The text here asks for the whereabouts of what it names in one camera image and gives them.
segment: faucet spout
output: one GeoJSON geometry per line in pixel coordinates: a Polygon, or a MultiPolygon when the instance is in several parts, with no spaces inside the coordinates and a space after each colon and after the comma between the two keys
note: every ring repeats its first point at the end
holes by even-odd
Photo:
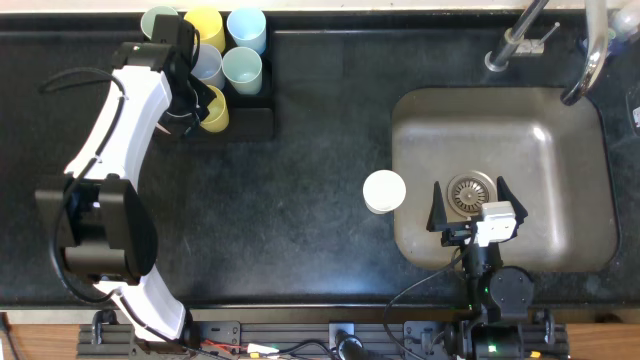
{"type": "Polygon", "coordinates": [[[585,0],[589,46],[584,71],[573,88],[562,93],[561,101],[573,105],[593,86],[607,57],[609,29],[607,23],[607,4],[605,0],[585,0]]]}

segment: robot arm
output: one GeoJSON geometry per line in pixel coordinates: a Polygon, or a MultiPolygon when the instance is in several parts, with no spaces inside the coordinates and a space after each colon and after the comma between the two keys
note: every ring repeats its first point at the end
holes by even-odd
{"type": "Polygon", "coordinates": [[[157,233],[137,187],[154,129],[173,136],[188,134],[208,115],[207,105],[215,98],[190,75],[194,33],[193,26],[179,17],[161,15],[150,43],[122,44],[113,57],[112,75],[125,94],[111,85],[89,138],[65,168],[66,176],[49,178],[36,191],[47,229],[58,226],[56,250],[65,269],[105,294],[113,291],[113,301],[134,324],[136,336],[148,342],[184,343],[183,329],[191,321],[155,266],[157,233]],[[124,105],[109,134],[123,96],[124,105]],[[165,113],[180,116],[163,117],[165,113]],[[98,154],[106,137],[108,142],[98,154]],[[81,176],[94,158],[98,160],[81,176]],[[79,176],[79,185],[65,204],[64,194],[79,176]]]}

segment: sink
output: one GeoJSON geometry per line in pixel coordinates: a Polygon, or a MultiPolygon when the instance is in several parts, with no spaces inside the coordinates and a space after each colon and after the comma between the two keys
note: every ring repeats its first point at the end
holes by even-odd
{"type": "Polygon", "coordinates": [[[407,186],[395,210],[395,240],[417,266],[436,269],[453,248],[425,227],[440,182],[448,221],[497,201],[503,176],[529,212],[501,244],[505,264],[532,271],[597,271],[618,246],[598,111],[586,99],[560,102],[553,88],[433,88],[393,110],[393,170],[407,186]]]}

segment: drain strainer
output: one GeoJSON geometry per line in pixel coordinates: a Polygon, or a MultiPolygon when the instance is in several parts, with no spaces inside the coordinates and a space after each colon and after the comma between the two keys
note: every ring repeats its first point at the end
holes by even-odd
{"type": "Polygon", "coordinates": [[[454,177],[449,182],[448,193],[449,204],[455,212],[464,217],[478,215],[482,204],[496,199],[493,181],[479,171],[470,171],[454,177]]]}

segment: chrome faucet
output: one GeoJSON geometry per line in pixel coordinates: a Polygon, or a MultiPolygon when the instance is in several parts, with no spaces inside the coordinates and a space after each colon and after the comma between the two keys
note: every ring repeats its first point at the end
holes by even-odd
{"type": "MultiPolygon", "coordinates": [[[[518,47],[525,41],[525,33],[548,2],[549,0],[534,0],[522,13],[513,28],[505,31],[497,48],[485,56],[484,62],[489,70],[500,72],[507,68],[509,58],[516,53],[518,47]]],[[[587,60],[584,71],[576,85],[572,88],[567,88],[562,93],[560,100],[565,105],[575,104],[589,91],[598,78],[607,57],[607,45],[609,42],[607,4],[605,0],[585,0],[584,4],[587,16],[587,31],[589,33],[587,60]]]]}

